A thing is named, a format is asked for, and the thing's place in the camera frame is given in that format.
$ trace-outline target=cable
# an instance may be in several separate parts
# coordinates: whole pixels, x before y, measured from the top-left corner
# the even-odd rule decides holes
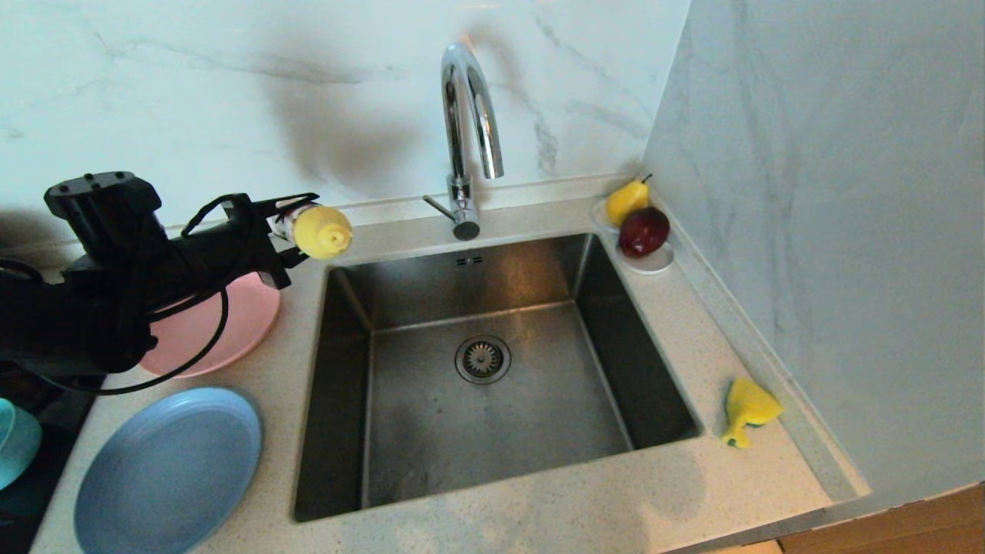
[[[20,274],[25,279],[36,283],[44,282],[44,279],[41,277],[41,273],[39,271],[27,265],[23,261],[18,261],[16,259],[0,258],[0,270]]]
[[[219,338],[221,336],[223,336],[223,331],[226,330],[226,322],[230,318],[230,295],[226,292],[226,289],[225,288],[223,288],[221,291],[219,291],[219,294],[220,294],[220,297],[221,297],[221,299],[223,301],[223,311],[222,311],[222,315],[219,317],[219,325],[216,326],[216,332],[214,332],[212,334],[212,338],[209,339],[208,344],[206,344],[205,347],[203,347],[202,350],[200,350],[198,352],[198,354],[196,354],[195,356],[193,356],[191,360],[188,360],[184,364],[181,364],[180,366],[178,366],[177,369],[172,370],[172,371],[170,371],[170,372],[168,372],[168,373],[166,373],[166,374],[164,374],[164,375],[162,375],[160,377],[151,379],[150,381],[144,381],[144,382],[141,382],[139,384],[134,384],[134,385],[131,385],[131,386],[123,386],[123,387],[120,387],[120,388],[92,388],[92,387],[88,387],[88,386],[78,386],[76,384],[68,384],[68,383],[64,383],[64,382],[58,382],[58,381],[55,381],[55,380],[53,380],[51,378],[45,377],[45,376],[43,376],[41,374],[35,374],[35,375],[37,375],[38,377],[44,379],[45,381],[50,382],[51,384],[53,384],[55,386],[64,388],[66,390],[74,390],[76,392],[85,392],[87,394],[94,394],[96,396],[113,396],[113,395],[116,395],[116,394],[126,394],[127,392],[136,392],[138,390],[143,390],[145,388],[149,388],[151,386],[154,386],[155,384],[159,384],[161,382],[167,381],[167,380],[171,379],[172,377],[174,377],[174,376],[176,376],[176,375],[178,375],[178,374],[186,371],[188,368],[194,366],[202,358],[205,358],[205,356],[212,350],[212,348],[214,346],[216,346],[216,343],[219,342]]]
[[[196,227],[198,227],[200,223],[202,223],[202,220],[205,219],[205,216],[209,215],[209,213],[212,210],[216,209],[223,202],[228,202],[230,205],[232,205],[233,209],[238,211],[241,217],[247,220],[245,223],[246,243],[243,245],[243,248],[240,250],[239,257],[232,264],[227,274],[221,280],[219,280],[217,284],[200,289],[197,293],[195,293],[191,297],[185,299],[184,301],[180,302],[175,306],[171,306],[170,308],[165,308],[158,312],[148,313],[147,319],[151,323],[155,321],[160,321],[162,319],[167,319],[168,317],[171,317],[172,315],[178,312],[184,312],[185,310],[188,310],[193,306],[205,302],[206,300],[212,298],[213,295],[218,293],[220,289],[224,288],[226,285],[234,281],[236,277],[239,277],[240,265],[242,265],[243,261],[246,259],[247,253],[253,249],[255,244],[253,226],[256,225],[256,221],[253,217],[253,214],[250,212],[249,209],[245,207],[247,202],[244,201],[240,195],[224,194],[223,196],[220,196],[215,200],[209,202],[205,206],[203,206],[198,211],[198,213],[195,214],[195,216],[188,221],[188,224],[185,226],[185,228],[181,230],[181,236],[186,239],[190,237],[191,232]]]

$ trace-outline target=sponge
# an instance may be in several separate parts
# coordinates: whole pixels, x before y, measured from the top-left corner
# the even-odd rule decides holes
[[[783,413],[783,406],[758,384],[738,378],[732,381],[729,388],[725,412],[729,416],[729,429],[722,435],[722,441],[747,449],[751,443],[744,428],[747,425],[759,427],[773,421]]]

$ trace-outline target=stainless steel sink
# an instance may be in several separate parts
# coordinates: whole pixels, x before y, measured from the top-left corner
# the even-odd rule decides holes
[[[295,519],[696,433],[594,235],[334,269]]]

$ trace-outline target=speckled countertop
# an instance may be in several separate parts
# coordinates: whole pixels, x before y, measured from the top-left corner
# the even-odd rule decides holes
[[[483,214],[468,247],[593,231],[594,200]],[[442,217],[356,229],[350,264],[460,249]],[[752,431],[754,447],[725,447],[722,398],[747,370],[681,268],[621,273],[702,428],[697,438],[331,519],[295,523],[307,390],[325,262],[292,270],[278,324],[250,355],[213,374],[97,401],[32,552],[78,552],[73,509],[99,448],[128,418],[178,390],[227,386],[251,397],[264,426],[252,485],[196,552],[661,552],[829,506],[786,428]],[[116,376],[121,386],[147,378]]]

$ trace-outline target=apple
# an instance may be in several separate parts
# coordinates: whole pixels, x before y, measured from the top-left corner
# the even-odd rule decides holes
[[[649,206],[632,212],[619,229],[619,249],[627,257],[643,257],[667,241],[671,222],[667,215]]]

